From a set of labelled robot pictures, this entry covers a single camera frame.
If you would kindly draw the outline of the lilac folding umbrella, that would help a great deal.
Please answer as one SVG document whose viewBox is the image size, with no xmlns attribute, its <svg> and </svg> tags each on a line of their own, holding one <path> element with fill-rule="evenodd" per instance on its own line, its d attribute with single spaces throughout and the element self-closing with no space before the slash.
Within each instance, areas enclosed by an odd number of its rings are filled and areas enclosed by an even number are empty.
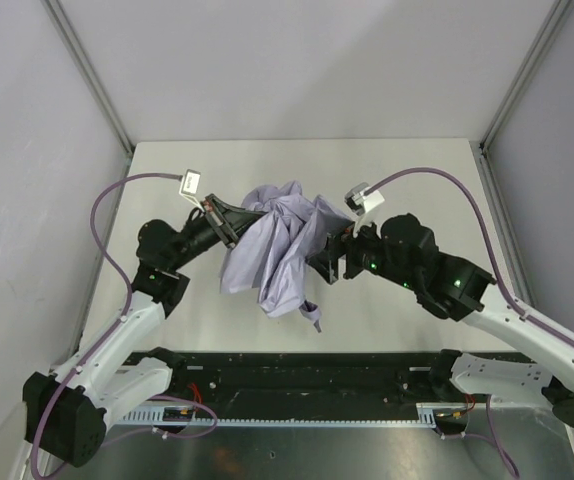
<svg viewBox="0 0 574 480">
<path fill-rule="evenodd" d="M 299 311 L 317 331 L 321 310 L 305 294 L 306 260 L 323 250 L 327 234 L 350 218 L 325 197 L 307 199 L 298 181 L 263 185 L 242 201 L 257 220 L 226 254 L 220 292 L 257 291 L 257 304 L 270 318 Z"/>
</svg>

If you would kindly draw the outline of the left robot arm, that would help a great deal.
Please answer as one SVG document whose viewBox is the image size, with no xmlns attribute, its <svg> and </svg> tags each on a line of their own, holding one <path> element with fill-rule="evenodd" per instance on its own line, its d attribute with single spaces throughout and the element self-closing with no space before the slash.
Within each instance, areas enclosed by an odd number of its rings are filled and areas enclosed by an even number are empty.
<svg viewBox="0 0 574 480">
<path fill-rule="evenodd" d="M 209 195 L 181 230 L 159 219 L 140 228 L 138 268 L 126 281 L 124 306 L 62 365 L 49 374 L 33 373 L 23 385 L 34 478 L 41 476 L 36 470 L 39 451 L 81 467 L 118 420 L 168 389 L 173 366 L 156 354 L 126 373 L 119 369 L 136 344 L 181 302 L 189 285 L 181 268 L 219 243 L 235 246 L 259 216 Z"/>
</svg>

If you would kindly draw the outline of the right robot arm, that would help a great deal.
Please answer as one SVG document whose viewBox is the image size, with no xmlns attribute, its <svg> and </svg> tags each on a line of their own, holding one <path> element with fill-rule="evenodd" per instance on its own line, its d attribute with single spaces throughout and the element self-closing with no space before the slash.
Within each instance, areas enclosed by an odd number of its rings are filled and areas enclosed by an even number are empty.
<svg viewBox="0 0 574 480">
<path fill-rule="evenodd" d="M 307 269 L 328 283 L 378 276 L 410 290 L 434 317 L 487 332 L 527 357 L 524 364 L 485 366 L 479 357 L 447 351 L 430 372 L 435 388 L 527 400 L 574 428 L 574 333 L 516 299 L 497 270 L 440 251 L 415 216 L 376 224 L 384 199 L 375 188 L 360 185 L 345 201 L 349 215 L 323 198 L 307 201 L 275 188 L 254 191 L 239 207 L 207 197 L 207 221 L 228 249 L 222 291 L 254 289 L 268 316 L 299 311 L 318 325 L 321 310 L 304 292 Z"/>
</svg>

